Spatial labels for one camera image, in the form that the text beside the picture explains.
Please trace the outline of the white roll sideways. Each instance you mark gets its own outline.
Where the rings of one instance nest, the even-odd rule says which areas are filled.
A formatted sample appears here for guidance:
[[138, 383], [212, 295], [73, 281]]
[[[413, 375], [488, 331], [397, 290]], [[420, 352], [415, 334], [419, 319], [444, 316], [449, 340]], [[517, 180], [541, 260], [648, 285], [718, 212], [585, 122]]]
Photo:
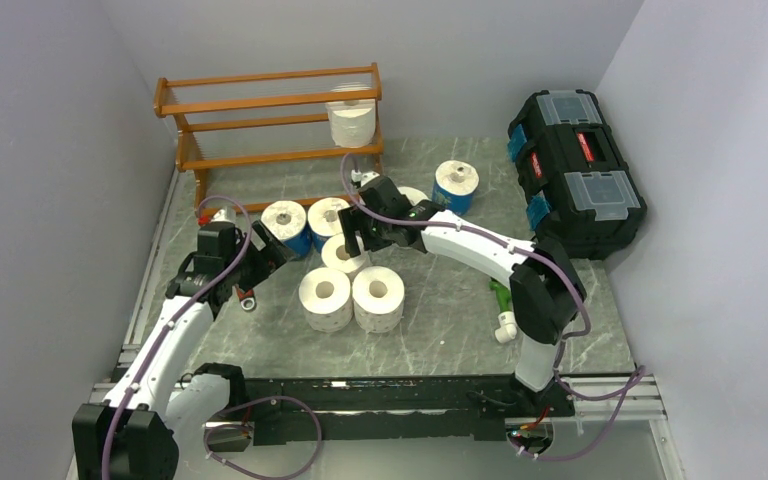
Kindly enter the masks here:
[[376, 100], [337, 100], [325, 104], [331, 137], [338, 147], [361, 148], [376, 130]]

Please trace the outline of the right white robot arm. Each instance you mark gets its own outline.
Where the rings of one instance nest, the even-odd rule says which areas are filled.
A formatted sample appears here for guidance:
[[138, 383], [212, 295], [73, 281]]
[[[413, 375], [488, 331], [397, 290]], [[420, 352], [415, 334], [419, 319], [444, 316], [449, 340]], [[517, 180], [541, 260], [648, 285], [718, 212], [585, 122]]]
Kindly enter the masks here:
[[430, 200], [412, 203], [390, 178], [375, 172], [353, 170], [343, 185], [352, 204], [338, 215], [350, 256], [411, 248], [456, 260], [509, 290], [515, 328], [524, 336], [511, 401], [524, 415], [545, 407], [564, 332], [586, 298], [563, 247], [504, 237]]

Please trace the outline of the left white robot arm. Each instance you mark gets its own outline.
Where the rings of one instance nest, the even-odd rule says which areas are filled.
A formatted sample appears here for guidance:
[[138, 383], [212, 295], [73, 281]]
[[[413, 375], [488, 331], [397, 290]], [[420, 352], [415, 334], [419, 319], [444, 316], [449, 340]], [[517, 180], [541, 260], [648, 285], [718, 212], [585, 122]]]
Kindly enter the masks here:
[[293, 255], [260, 221], [242, 231], [211, 220], [168, 282], [161, 314], [128, 370], [72, 420], [80, 479], [171, 479], [184, 444], [217, 414], [239, 417], [250, 397], [241, 367], [206, 363], [176, 392], [185, 363], [237, 290], [250, 291]]

